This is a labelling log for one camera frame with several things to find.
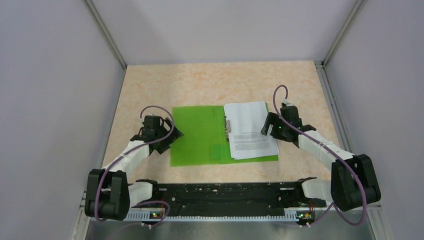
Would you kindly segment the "white printed paper sheet front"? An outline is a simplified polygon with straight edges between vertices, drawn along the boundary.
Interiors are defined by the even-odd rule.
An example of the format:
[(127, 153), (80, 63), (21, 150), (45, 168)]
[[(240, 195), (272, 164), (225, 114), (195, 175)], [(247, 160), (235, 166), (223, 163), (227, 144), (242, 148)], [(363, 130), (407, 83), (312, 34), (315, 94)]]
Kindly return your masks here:
[(264, 101), (226, 103), (223, 110), (230, 120), (229, 149), (233, 159), (278, 158), (276, 140), (260, 133), (268, 114)]

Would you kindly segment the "chrome folder clip mechanism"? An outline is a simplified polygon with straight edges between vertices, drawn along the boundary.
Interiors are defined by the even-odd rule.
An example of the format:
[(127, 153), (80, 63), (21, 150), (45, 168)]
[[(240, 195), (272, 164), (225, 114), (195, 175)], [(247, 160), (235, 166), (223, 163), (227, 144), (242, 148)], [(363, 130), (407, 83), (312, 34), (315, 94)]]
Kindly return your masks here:
[(224, 130), (225, 130), (225, 139), (227, 142), (230, 142), (229, 135), (231, 133), (231, 122), (226, 115), (224, 115)]

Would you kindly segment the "green plastic clip folder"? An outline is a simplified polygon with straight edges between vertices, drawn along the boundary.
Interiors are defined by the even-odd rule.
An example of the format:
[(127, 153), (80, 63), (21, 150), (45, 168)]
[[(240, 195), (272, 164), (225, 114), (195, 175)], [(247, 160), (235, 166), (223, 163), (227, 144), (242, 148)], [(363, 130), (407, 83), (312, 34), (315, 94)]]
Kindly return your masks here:
[(170, 166), (227, 165), (276, 162), (278, 155), (248, 159), (231, 157), (222, 105), (180, 106), (172, 109), (175, 127), (183, 133), (170, 147)]

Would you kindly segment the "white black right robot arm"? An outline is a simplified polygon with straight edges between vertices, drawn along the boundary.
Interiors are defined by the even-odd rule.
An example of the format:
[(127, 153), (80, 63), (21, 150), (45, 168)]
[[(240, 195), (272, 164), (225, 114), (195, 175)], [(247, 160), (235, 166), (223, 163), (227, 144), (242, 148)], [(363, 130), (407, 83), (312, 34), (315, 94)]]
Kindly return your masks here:
[(294, 144), (314, 156), (330, 172), (330, 180), (314, 177), (300, 180), (300, 188), (293, 192), (299, 206), (307, 206), (313, 199), (333, 202), (349, 211), (381, 200), (381, 190), (371, 158), (355, 155), (325, 139), (312, 125), (304, 125), (298, 108), (282, 104), (280, 113), (269, 112), (261, 134)]

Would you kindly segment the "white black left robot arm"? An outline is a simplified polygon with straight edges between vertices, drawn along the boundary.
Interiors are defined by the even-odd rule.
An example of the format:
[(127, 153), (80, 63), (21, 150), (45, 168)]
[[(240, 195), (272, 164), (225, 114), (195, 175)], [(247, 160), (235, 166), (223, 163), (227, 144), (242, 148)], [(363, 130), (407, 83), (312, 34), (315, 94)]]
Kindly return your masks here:
[(130, 208), (144, 202), (154, 207), (160, 202), (156, 182), (129, 177), (137, 166), (153, 152), (163, 154), (183, 133), (175, 126), (173, 117), (147, 115), (142, 126), (128, 142), (126, 148), (108, 165), (92, 169), (87, 178), (84, 213), (96, 220), (126, 218)]

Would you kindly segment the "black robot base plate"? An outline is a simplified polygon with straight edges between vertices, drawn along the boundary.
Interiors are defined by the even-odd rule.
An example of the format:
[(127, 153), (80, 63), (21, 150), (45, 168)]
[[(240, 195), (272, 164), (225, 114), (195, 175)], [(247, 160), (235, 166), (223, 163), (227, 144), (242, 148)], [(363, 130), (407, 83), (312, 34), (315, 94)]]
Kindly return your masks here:
[(157, 216), (283, 217), (289, 208), (325, 208), (325, 200), (304, 198), (300, 182), (161, 183), (146, 207)]

